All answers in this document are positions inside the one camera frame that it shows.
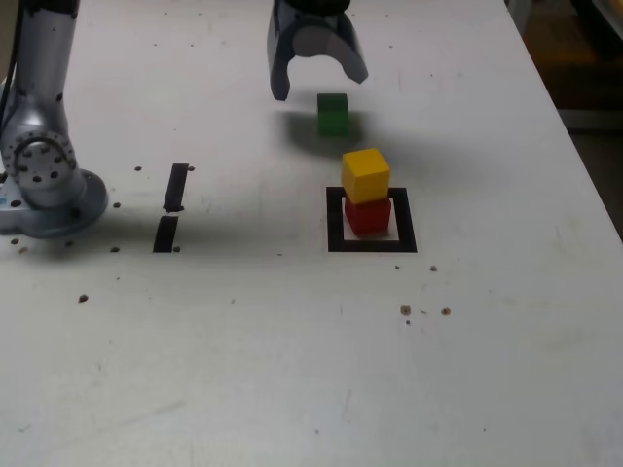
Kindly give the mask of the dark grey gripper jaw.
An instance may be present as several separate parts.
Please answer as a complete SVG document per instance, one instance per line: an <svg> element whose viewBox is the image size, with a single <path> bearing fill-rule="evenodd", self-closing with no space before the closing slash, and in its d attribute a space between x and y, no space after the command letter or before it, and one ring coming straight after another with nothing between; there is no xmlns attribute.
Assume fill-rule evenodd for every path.
<svg viewBox="0 0 623 467"><path fill-rule="evenodd" d="M299 1L274 0L267 37L270 87L277 101L285 101L290 91L289 62L296 56L293 40L301 27L304 11Z"/></svg>

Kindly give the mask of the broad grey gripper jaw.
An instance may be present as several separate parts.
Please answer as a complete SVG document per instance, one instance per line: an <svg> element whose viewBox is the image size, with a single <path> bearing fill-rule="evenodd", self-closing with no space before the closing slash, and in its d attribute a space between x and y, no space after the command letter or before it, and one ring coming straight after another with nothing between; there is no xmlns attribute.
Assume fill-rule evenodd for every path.
<svg viewBox="0 0 623 467"><path fill-rule="evenodd" d="M369 76L354 27L345 14L303 16L292 39L294 55L329 56L340 63L344 73L357 84Z"/></svg>

